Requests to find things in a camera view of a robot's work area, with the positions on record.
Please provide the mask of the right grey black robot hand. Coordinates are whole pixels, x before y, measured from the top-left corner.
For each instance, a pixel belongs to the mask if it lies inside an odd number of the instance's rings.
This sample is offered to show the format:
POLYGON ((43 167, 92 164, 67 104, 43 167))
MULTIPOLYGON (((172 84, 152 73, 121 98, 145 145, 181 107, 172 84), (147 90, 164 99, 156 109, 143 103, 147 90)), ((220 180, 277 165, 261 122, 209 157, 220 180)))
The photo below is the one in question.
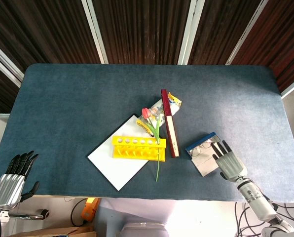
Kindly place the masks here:
POLYGON ((236 182, 247 176, 246 166, 224 140, 222 140, 222 144, 220 142, 212 143, 211 147, 214 150, 212 156, 225 179, 236 182))

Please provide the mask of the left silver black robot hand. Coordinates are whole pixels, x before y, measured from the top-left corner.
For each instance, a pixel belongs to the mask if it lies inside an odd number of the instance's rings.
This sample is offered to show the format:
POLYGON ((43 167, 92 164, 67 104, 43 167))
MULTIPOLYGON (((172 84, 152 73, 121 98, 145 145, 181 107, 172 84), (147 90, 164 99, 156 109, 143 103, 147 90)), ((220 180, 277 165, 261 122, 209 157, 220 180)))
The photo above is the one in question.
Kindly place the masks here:
POLYGON ((16 155, 9 163, 5 174, 0 177, 0 210, 10 211, 18 203, 31 198, 39 189, 36 181, 29 192, 22 193, 25 181, 38 154, 34 151, 16 155))

